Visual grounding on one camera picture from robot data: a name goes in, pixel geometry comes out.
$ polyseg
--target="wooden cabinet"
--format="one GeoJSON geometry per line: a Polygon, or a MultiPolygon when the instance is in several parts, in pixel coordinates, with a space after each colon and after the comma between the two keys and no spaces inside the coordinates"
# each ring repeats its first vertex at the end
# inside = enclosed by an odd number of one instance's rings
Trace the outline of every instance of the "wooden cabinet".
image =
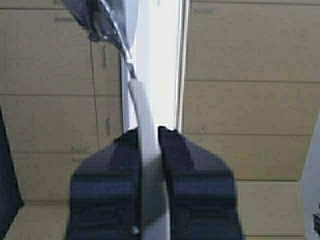
{"type": "Polygon", "coordinates": [[[86,154],[14,153],[21,196],[27,202],[67,203],[70,179],[86,154]]]}
{"type": "Polygon", "coordinates": [[[186,133],[307,135],[320,108],[320,84],[187,81],[186,133]]]}
{"type": "Polygon", "coordinates": [[[298,181],[311,137],[281,135],[187,134],[222,157],[238,180],[298,181]]]}
{"type": "Polygon", "coordinates": [[[123,132],[122,104],[120,97],[96,97],[96,113],[100,148],[111,144],[123,132]]]}
{"type": "Polygon", "coordinates": [[[193,2],[187,79],[319,83],[319,27],[318,5],[193,2]]]}
{"type": "Polygon", "coordinates": [[[121,95],[121,62],[119,51],[111,43],[92,43],[95,94],[121,95]]]}
{"type": "Polygon", "coordinates": [[[7,96],[5,123],[13,152],[94,153],[94,96],[7,96]]]}
{"type": "Polygon", "coordinates": [[[247,236],[303,236],[298,182],[240,181],[238,209],[247,236]]]}
{"type": "Polygon", "coordinates": [[[64,9],[62,0],[0,0],[0,8],[64,9]]]}
{"type": "Polygon", "coordinates": [[[94,94],[90,42],[67,11],[1,10],[0,18],[6,25],[0,36],[4,42],[0,75],[6,86],[2,91],[94,94]]]}

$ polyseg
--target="cabinet handle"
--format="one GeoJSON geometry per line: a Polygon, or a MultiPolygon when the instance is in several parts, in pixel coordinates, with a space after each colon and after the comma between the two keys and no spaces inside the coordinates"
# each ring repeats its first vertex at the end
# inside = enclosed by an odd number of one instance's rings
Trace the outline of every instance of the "cabinet handle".
{"type": "Polygon", "coordinates": [[[71,147],[72,152],[87,152],[91,147],[90,146],[75,146],[71,147]]]}
{"type": "Polygon", "coordinates": [[[108,50],[107,46],[103,46],[103,67],[106,68],[108,65],[108,50]]]}
{"type": "Polygon", "coordinates": [[[55,17],[55,22],[75,22],[76,20],[73,17],[55,17]]]}
{"type": "Polygon", "coordinates": [[[108,131],[108,134],[109,134],[109,136],[111,136],[112,135],[112,133],[111,133],[111,119],[110,119],[110,117],[108,117],[108,119],[106,120],[106,128],[107,128],[107,131],[108,131]]]}

